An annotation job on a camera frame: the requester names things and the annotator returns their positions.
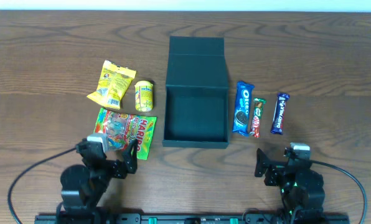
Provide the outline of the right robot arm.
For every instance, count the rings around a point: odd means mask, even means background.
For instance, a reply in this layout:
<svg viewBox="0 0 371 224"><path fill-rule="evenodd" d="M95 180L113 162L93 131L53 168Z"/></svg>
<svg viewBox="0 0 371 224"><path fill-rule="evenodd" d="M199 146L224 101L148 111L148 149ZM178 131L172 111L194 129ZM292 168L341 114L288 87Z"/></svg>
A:
<svg viewBox="0 0 371 224"><path fill-rule="evenodd" d="M256 151L255 177L264 177L267 186L278 187L283 208L272 223L319 223L324 219L325 199L321 174L311 170L310 147L292 142L284 150L286 162L274 161L261 150Z"/></svg>

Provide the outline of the blue Oreo cookie pack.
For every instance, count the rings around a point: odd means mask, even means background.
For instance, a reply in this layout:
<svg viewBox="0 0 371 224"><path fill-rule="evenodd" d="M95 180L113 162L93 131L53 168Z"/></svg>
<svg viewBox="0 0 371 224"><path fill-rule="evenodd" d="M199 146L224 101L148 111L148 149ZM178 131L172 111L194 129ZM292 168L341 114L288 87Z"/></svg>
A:
<svg viewBox="0 0 371 224"><path fill-rule="evenodd" d="M250 117L250 106L252 103L252 91L254 85L243 81L237 82L237 94L235 99L233 133L243 136L248 135L248 122Z"/></svg>

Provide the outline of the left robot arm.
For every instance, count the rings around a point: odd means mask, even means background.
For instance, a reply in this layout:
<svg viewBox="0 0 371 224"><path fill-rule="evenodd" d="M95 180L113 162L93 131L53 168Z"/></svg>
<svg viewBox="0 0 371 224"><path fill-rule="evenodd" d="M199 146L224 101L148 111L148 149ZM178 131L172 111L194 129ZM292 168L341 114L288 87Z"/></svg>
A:
<svg viewBox="0 0 371 224"><path fill-rule="evenodd" d="M83 164L68 167L60 176L65 212L57 212L58 223L102 221L97 204L106 192L110 180L125 179L128 174L136 173L137 140L132 141L122 152L121 161L108 160L103 146L101 142L87 139L82 139L75 146L76 152L82 156Z"/></svg>

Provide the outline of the yellow snack bag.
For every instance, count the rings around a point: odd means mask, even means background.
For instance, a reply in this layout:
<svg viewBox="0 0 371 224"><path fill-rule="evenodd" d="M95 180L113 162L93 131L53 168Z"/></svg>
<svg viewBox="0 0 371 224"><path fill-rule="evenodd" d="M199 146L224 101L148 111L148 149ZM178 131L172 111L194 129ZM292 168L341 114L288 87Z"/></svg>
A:
<svg viewBox="0 0 371 224"><path fill-rule="evenodd" d="M121 100L135 76L136 70L105 60L98 86L87 98L104 108L120 110Z"/></svg>

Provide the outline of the Haribo gummy candy bag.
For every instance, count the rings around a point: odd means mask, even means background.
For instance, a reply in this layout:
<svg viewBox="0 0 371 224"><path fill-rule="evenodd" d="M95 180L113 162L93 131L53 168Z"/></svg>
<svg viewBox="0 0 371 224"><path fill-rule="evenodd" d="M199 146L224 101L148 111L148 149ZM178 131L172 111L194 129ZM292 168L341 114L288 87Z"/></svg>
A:
<svg viewBox="0 0 371 224"><path fill-rule="evenodd" d="M137 158L147 160L157 118L136 114L117 113L101 108L95 123L95 133L108 136L111 150L124 151L136 140Z"/></svg>

